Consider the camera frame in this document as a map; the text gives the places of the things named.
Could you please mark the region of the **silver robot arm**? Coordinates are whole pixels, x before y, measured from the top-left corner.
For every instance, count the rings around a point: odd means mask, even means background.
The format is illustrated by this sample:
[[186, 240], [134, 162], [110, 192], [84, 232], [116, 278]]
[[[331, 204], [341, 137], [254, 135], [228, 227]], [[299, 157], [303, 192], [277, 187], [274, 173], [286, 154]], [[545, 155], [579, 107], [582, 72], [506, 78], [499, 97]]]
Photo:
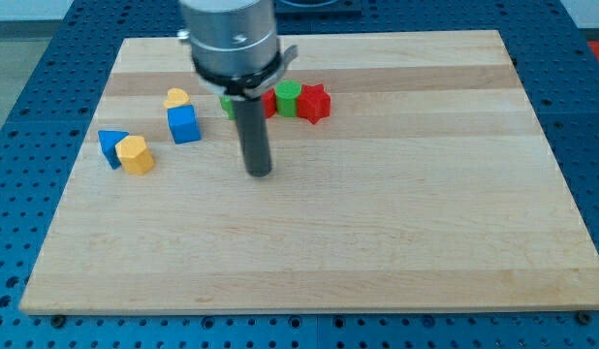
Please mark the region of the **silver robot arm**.
[[256, 99], [279, 83], [299, 55], [281, 49], [272, 0], [179, 0], [196, 73], [207, 89]]

